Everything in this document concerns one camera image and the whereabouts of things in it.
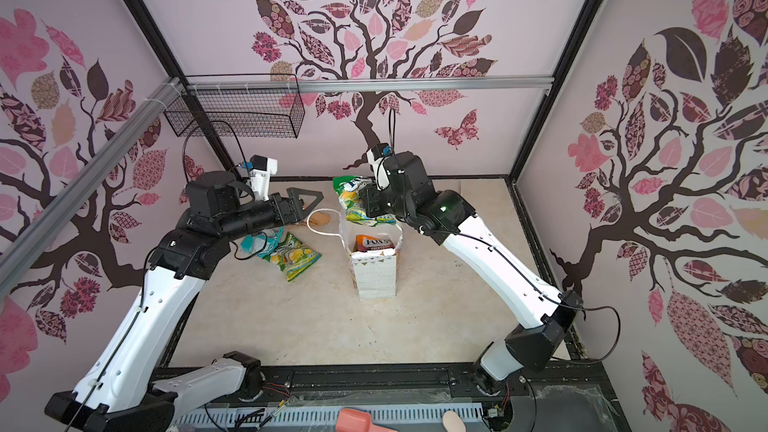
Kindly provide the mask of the orange red snack packet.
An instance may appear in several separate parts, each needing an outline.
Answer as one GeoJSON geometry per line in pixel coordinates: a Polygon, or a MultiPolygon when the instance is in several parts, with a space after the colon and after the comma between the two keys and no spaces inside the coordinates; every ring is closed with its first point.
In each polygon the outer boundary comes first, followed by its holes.
{"type": "Polygon", "coordinates": [[[371,236],[357,235],[355,239],[355,252],[374,252],[394,249],[395,243],[386,235],[371,236]]]}

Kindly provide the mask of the teal snack packet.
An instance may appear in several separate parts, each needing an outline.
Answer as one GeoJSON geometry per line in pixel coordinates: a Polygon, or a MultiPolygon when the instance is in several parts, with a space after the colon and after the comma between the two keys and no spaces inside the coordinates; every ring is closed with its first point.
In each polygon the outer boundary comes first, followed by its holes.
{"type": "Polygon", "coordinates": [[[246,257],[256,255],[257,257],[264,258],[278,247],[283,239],[283,235],[284,228],[279,227],[247,236],[240,242],[240,251],[246,257]]]}

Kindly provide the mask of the green snack packet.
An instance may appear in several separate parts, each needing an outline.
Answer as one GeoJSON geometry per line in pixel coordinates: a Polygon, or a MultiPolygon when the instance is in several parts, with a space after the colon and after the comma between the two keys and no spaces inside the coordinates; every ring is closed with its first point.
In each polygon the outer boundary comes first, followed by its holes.
{"type": "Polygon", "coordinates": [[[292,282],[314,265],[322,254],[315,251],[291,232],[264,259],[283,273],[287,282],[292,282]]]}
{"type": "Polygon", "coordinates": [[[378,217],[367,215],[362,200],[362,189],[373,184],[371,178],[351,175],[339,176],[332,179],[332,184],[348,222],[366,227],[396,223],[395,217],[391,214],[378,217]]]}

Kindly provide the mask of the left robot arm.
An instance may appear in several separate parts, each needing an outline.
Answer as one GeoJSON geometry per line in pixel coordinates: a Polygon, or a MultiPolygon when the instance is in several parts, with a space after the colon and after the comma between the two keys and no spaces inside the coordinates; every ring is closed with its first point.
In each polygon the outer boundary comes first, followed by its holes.
{"type": "Polygon", "coordinates": [[[206,172],[185,187],[189,207],[149,254],[131,310],[91,370],[57,392],[46,416],[80,431],[164,431],[178,417],[241,389],[261,390],[260,362],[230,353],[176,381],[152,373],[184,312],[232,242],[302,222],[323,199],[294,187],[261,197],[232,172],[206,172]]]}

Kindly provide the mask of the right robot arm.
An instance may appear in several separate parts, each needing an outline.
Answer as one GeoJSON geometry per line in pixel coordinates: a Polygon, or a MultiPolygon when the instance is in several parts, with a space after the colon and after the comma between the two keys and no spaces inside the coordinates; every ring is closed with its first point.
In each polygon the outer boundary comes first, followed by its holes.
{"type": "Polygon", "coordinates": [[[513,373],[543,370],[570,331],[580,296],[559,291],[526,267],[460,193],[436,190],[417,155],[380,143],[367,151],[366,161],[373,173],[362,193],[366,215],[391,215],[460,258],[518,321],[476,360],[476,383],[491,394],[513,373]]]}

